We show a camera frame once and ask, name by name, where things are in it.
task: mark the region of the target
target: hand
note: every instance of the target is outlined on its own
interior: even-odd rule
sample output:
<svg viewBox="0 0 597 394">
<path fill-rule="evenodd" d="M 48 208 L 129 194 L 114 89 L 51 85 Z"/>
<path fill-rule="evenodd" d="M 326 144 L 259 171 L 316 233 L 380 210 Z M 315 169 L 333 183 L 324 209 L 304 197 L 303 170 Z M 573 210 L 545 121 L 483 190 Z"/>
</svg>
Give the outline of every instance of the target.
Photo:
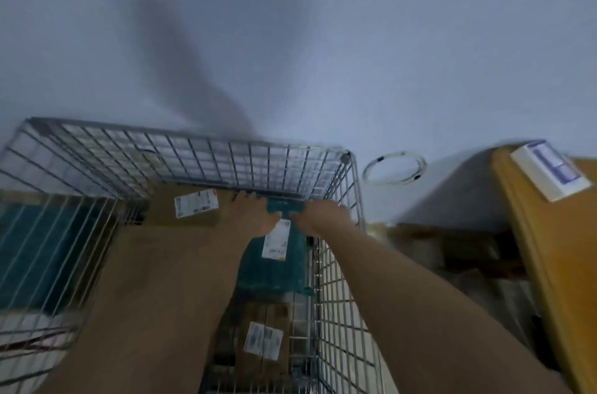
<svg viewBox="0 0 597 394">
<path fill-rule="evenodd" d="M 321 237 L 328 229 L 353 228 L 349 210 L 335 201 L 305 201 L 303 213 L 291 213 L 290 219 L 305 235 Z"/>
<path fill-rule="evenodd" d="M 217 225 L 222 231 L 235 232 L 248 240 L 263 237 L 272 232 L 282 212 L 269 213 L 267 200 L 257 198 L 255 193 L 247 196 L 241 191 L 233 202 L 222 209 L 220 222 Z"/>
</svg>

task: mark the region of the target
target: forearm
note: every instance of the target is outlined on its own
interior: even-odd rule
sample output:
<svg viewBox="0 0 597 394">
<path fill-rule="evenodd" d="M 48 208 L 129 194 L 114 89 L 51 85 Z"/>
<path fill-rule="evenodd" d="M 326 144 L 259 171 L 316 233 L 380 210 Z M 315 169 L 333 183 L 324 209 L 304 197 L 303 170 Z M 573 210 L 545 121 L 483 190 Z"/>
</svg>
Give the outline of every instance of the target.
<svg viewBox="0 0 597 394">
<path fill-rule="evenodd" d="M 354 228 L 322 236 L 401 393 L 568 392 L 499 323 L 440 277 Z"/>
<path fill-rule="evenodd" d="M 197 392 L 242 256 L 226 250 L 234 247 L 227 240 L 242 237 L 140 232 L 117 242 L 123 247 L 106 263 L 86 326 L 42 394 Z"/>
</svg>

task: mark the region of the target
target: white cable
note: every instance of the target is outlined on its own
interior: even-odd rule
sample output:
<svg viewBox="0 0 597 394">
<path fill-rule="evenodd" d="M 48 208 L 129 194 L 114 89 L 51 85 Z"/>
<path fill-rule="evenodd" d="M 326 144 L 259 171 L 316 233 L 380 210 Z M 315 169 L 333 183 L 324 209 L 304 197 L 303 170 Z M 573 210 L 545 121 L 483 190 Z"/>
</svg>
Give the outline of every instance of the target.
<svg viewBox="0 0 597 394">
<path fill-rule="evenodd" d="M 411 183 L 417 179 L 420 179 L 421 176 L 427 170 L 427 162 L 425 161 L 425 159 L 423 157 L 421 157 L 419 154 L 414 153 L 414 152 L 408 152 L 406 150 L 401 150 L 400 152 L 392 152 L 387 155 L 383 155 L 382 157 L 378 157 L 374 161 L 369 163 L 365 167 L 365 170 L 363 171 L 363 182 L 369 181 L 369 174 L 371 173 L 373 166 L 377 165 L 378 163 L 384 161 L 387 158 L 397 158 L 397 157 L 409 157 L 409 158 L 414 159 L 414 161 L 417 162 L 417 170 L 414 173 L 412 173 L 410 176 L 408 176 L 404 179 L 384 180 L 384 181 L 379 181 L 378 183 L 390 184 L 390 185 L 395 185 L 395 184 L 406 185 L 407 183 Z"/>
</svg>

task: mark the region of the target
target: teal package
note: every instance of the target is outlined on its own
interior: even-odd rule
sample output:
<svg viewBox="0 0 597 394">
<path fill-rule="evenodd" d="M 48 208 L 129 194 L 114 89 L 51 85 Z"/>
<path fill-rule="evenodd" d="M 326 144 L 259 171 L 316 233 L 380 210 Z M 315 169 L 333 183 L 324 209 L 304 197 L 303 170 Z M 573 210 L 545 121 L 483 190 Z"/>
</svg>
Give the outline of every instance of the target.
<svg viewBox="0 0 597 394">
<path fill-rule="evenodd" d="M 269 212 L 282 212 L 282 219 L 289 220 L 290 212 L 302 212 L 303 202 L 287 199 L 267 199 Z M 245 250 L 238 270 L 236 286 L 251 291 L 296 292 L 313 295 L 307 285 L 307 238 L 294 223 L 290 226 L 285 260 L 261 256 L 265 237 L 254 238 Z"/>
</svg>

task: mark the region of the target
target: metal wire mesh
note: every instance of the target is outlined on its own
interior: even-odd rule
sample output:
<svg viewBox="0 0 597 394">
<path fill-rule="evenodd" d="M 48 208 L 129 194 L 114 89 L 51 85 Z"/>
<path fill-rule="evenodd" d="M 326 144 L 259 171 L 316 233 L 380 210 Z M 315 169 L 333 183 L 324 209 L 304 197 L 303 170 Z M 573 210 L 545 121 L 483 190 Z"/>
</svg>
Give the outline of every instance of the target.
<svg viewBox="0 0 597 394">
<path fill-rule="evenodd" d="M 356 163 L 341 148 L 28 119 L 0 155 L 3 393 L 32 392 L 64 357 L 112 237 L 140 224 L 162 182 L 335 199 L 365 225 Z M 265 392 L 383 392 L 377 347 L 324 241 L 309 252 L 308 271 L 316 296 L 284 299 L 293 314 L 292 382 Z M 208 388 L 237 391 L 230 377 Z"/>
</svg>

